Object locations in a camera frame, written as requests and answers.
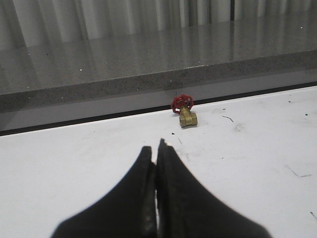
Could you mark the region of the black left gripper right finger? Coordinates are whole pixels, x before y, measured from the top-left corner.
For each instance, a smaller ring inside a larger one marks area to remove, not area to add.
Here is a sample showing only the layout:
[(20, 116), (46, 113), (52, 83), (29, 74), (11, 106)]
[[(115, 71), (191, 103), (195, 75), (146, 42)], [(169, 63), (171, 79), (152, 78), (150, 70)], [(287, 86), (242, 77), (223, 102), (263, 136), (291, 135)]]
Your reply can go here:
[(160, 141), (157, 158), (160, 238), (269, 238), (261, 225), (210, 193), (173, 147)]

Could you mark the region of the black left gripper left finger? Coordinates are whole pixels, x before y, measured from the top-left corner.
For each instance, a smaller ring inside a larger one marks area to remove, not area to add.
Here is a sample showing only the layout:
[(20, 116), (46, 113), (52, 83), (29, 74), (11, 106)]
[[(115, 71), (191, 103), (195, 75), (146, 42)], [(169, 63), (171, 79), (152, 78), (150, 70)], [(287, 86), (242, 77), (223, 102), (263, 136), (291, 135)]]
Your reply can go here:
[(99, 201), (63, 221), (54, 238), (155, 238), (156, 166), (144, 146), (122, 180)]

